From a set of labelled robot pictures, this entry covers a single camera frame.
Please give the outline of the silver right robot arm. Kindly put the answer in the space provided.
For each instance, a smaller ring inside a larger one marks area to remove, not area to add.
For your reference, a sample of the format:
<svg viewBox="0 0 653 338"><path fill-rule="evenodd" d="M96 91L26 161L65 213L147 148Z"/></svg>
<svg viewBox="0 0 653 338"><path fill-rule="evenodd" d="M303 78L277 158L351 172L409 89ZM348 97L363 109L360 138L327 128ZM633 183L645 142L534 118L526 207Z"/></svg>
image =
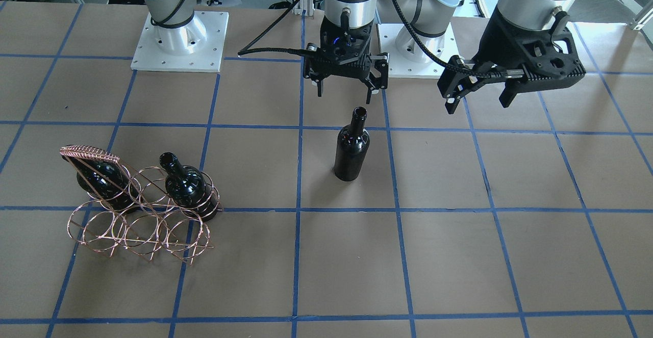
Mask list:
<svg viewBox="0 0 653 338"><path fill-rule="evenodd" d="M187 56L206 42L208 31L195 15L194 8L212 0L144 0L155 32L155 43L169 55ZM319 43L306 48L261 47L261 40L296 7L294 0L259 36L238 50L238 55L254 53L286 53L303 57L303 75L317 85L332 75L363 82L367 95L388 85L389 58L386 53L373 56L370 52L372 27L377 0L324 0L324 18L320 25Z"/></svg>

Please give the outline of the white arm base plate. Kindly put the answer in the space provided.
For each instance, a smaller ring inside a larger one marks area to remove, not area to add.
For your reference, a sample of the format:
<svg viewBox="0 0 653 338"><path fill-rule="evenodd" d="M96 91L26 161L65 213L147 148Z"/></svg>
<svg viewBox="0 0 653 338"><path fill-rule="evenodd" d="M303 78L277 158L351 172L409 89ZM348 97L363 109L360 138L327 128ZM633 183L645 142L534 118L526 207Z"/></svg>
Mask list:
<svg viewBox="0 0 653 338"><path fill-rule="evenodd" d="M443 74L443 66L432 61L418 47L403 24L379 24L378 36L381 52L389 54L389 77L438 79ZM445 62L453 55L459 54L451 25L448 25L442 36L426 38L423 43L432 54Z"/></svg>
<svg viewBox="0 0 653 338"><path fill-rule="evenodd" d="M131 62L137 71L213 72L221 70L229 13L197 11L177 29L165 29L145 19Z"/></svg>

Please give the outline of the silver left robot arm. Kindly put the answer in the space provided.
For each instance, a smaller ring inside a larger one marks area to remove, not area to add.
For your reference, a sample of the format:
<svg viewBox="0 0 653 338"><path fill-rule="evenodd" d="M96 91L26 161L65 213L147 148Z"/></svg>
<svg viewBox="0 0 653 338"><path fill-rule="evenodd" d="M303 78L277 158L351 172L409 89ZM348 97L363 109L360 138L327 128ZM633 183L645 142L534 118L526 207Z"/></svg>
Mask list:
<svg viewBox="0 0 653 338"><path fill-rule="evenodd" d="M483 85L503 83L499 101L507 108L520 93L567 89L585 77L567 27L575 0L498 0L473 58L444 61L435 50L462 1L379 0L402 23L401 56L444 68L438 89L448 113Z"/></svg>

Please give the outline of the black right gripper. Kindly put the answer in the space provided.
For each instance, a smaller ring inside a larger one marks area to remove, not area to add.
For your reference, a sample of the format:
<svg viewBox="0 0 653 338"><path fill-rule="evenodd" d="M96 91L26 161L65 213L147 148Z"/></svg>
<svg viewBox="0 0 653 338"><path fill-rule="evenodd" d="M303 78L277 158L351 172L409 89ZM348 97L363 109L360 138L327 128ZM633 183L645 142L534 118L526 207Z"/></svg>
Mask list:
<svg viewBox="0 0 653 338"><path fill-rule="evenodd" d="M324 17L320 25L319 46L307 45L304 77L317 87L322 97L324 78L331 75L361 80L367 87L366 105L375 91L389 85L389 53L370 55L374 22L346 30Z"/></svg>

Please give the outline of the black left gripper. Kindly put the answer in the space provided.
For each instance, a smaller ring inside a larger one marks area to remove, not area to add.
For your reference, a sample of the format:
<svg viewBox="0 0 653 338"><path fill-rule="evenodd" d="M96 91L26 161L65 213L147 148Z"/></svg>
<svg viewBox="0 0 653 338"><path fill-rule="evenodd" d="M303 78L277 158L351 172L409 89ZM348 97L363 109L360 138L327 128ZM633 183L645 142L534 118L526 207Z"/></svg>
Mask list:
<svg viewBox="0 0 653 338"><path fill-rule="evenodd" d="M566 26L569 13L558 11L553 18L550 29L529 31L494 10L472 60L450 58L438 80L448 114L455 112L468 93L486 84L502 83L503 70L524 71L522 77L506 80L499 96L503 108L508 108L527 88L565 89L585 77L585 67Z"/></svg>

